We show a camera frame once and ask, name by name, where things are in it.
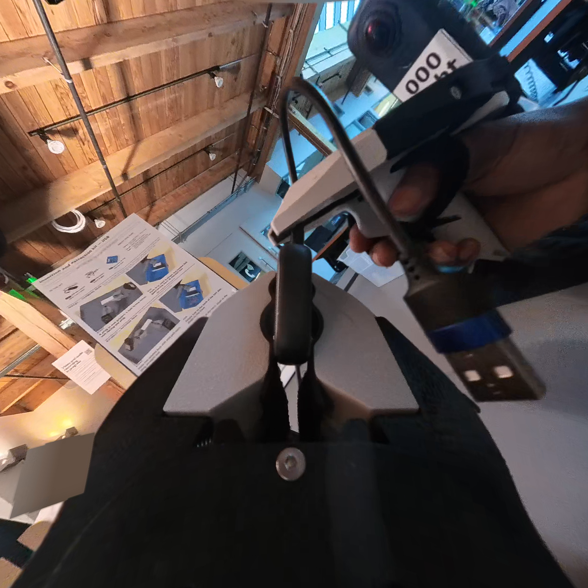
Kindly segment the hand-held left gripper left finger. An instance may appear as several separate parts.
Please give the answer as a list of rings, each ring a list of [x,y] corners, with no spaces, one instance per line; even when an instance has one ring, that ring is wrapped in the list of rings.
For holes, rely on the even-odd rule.
[[[167,416],[233,420],[248,440],[289,438],[288,400],[273,353],[275,276],[263,275],[212,312],[165,402]]]

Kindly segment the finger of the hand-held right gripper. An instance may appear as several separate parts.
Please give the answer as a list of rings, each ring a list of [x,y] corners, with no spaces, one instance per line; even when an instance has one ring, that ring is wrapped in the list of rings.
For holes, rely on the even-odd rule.
[[[383,142],[373,129],[354,137],[351,144],[370,173],[385,163],[394,164],[401,158],[400,155],[388,158]],[[345,159],[339,151],[335,151],[289,188],[276,212],[275,221],[304,221],[355,188],[356,180]]]
[[[341,198],[322,202],[306,212],[296,212],[293,208],[280,209],[270,222],[268,238],[273,245],[285,243],[297,230],[315,228],[323,221],[343,212],[348,212],[358,219],[362,215],[369,215],[369,205],[364,198]]]

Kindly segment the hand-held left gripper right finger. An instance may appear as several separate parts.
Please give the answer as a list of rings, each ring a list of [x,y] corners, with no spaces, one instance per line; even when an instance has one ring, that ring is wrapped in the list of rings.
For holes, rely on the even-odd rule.
[[[333,439],[350,421],[417,415],[419,405],[375,315],[319,276],[313,283],[313,348],[298,390],[303,442]]]

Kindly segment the person's right forearm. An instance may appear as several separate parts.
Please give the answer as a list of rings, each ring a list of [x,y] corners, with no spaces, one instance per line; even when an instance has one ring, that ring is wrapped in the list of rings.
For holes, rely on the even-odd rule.
[[[497,306],[587,283],[587,215],[515,250],[493,276]]]

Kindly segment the person's right hand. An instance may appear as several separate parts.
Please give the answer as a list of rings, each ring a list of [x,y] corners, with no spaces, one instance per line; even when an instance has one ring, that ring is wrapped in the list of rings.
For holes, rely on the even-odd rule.
[[[587,215],[587,97],[487,122],[462,133],[458,143],[468,163],[461,191],[508,252]],[[408,167],[388,202],[393,216],[404,222],[419,218],[451,167],[423,160]],[[398,259],[389,239],[367,238],[357,226],[349,246],[377,266],[390,267]],[[472,238],[428,245],[441,268],[468,266],[480,250]]]

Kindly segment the black phone icon sign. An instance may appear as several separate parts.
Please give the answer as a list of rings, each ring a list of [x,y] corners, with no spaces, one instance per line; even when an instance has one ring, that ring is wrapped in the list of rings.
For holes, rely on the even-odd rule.
[[[248,283],[254,282],[264,271],[244,252],[239,252],[229,266]]]

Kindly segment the plywood poster board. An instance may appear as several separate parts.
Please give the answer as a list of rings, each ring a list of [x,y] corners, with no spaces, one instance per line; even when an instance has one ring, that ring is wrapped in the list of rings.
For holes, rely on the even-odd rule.
[[[223,278],[223,280],[231,284],[237,290],[246,288],[247,282],[244,279],[235,275],[234,272],[227,269],[218,261],[207,256],[201,256],[197,259],[209,268],[209,270]],[[126,390],[132,386],[137,377],[101,344],[97,343],[95,345],[94,352],[97,363],[107,371],[110,376],[108,382],[104,383],[96,394],[100,393],[110,401],[116,403]]]

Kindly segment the instruction poster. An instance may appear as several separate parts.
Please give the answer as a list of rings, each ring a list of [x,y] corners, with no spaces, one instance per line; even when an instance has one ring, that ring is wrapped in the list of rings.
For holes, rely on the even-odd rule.
[[[237,292],[136,214],[35,286],[135,376]]]

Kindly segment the small paper note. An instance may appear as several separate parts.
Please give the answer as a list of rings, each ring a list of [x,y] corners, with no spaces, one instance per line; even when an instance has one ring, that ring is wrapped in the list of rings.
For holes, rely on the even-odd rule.
[[[52,365],[88,394],[98,391],[110,379],[96,361],[94,349],[85,341],[77,342]]]

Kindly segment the metal ceiling pipe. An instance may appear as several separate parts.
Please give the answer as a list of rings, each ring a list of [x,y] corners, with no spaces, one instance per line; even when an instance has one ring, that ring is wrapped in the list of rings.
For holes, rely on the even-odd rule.
[[[42,6],[42,1],[33,1],[33,5],[35,7],[38,18],[40,20],[40,24],[43,27],[43,31],[45,33],[45,36],[48,40],[51,52],[53,53],[53,56],[56,59],[56,63],[53,63],[51,61],[51,59],[47,56],[42,56],[41,59],[44,62],[44,64],[57,70],[58,73],[61,74],[66,85],[68,86],[70,94],[72,96],[72,99],[75,103],[75,106],[77,107],[77,113],[79,114],[79,117],[84,125],[85,130],[86,130],[86,133],[88,134],[88,137],[92,143],[92,146],[93,146],[94,151],[98,157],[99,163],[100,163],[102,170],[105,174],[105,177],[107,179],[109,187],[111,188],[111,192],[114,195],[114,199],[115,199],[116,203],[118,204],[118,207],[123,215],[123,218],[127,218],[128,213],[123,205],[122,197],[118,191],[118,188],[116,187],[116,184],[114,182],[114,179],[112,177],[110,169],[107,165],[107,161],[104,157],[103,151],[100,148],[97,136],[92,128],[91,122],[88,118],[88,115],[87,115],[85,109],[84,109],[84,105],[83,105],[82,100],[81,100],[79,93],[77,91],[77,87],[75,86],[72,74],[71,74],[70,69],[67,65],[67,62],[63,56],[61,47],[59,46],[59,43],[56,39],[55,32],[51,26],[51,23],[49,22],[46,11]]]

